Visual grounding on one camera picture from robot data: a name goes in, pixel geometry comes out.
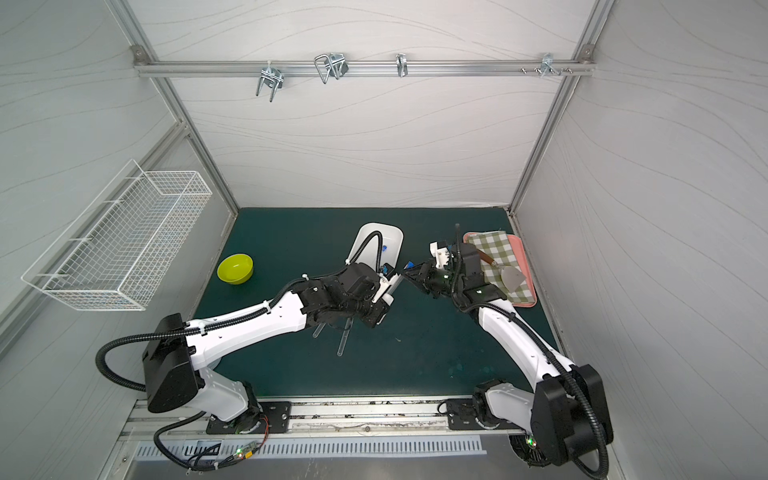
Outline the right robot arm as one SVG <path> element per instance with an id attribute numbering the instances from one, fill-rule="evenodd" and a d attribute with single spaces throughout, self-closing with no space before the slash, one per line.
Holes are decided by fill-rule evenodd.
<path id="1" fill-rule="evenodd" d="M 609 475 L 613 429 L 602 378 L 590 365 L 577 366 L 546 342 L 516 311 L 508 295 L 484 273 L 490 267 L 516 283 L 524 274 L 461 237 L 434 242 L 429 260 L 408 263 L 405 279 L 435 298 L 445 297 L 504 349 L 530 386 L 503 380 L 476 387 L 472 409 L 485 429 L 512 424 L 514 453 L 530 467 L 574 464 L 590 479 Z"/>

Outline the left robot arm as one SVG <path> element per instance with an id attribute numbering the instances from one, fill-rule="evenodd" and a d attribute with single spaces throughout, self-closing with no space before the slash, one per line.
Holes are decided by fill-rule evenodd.
<path id="1" fill-rule="evenodd" d="M 302 276 L 286 284 L 271 300 L 204 319 L 163 318 L 157 329 L 108 342 L 96 354 L 98 371 L 122 387 L 143 391 L 147 408 L 163 413 L 180 407 L 209 414 L 237 434 L 267 430 L 269 418 L 252 387 L 215 372 L 228 354 L 269 338 L 339 320 L 350 326 L 360 320 L 375 327 L 393 301 L 398 276 L 393 267 L 404 234 L 394 226 L 368 223 L 360 228 L 344 267 L 333 274 Z M 128 380 L 107 364 L 110 351 L 146 343 L 143 383 Z"/>

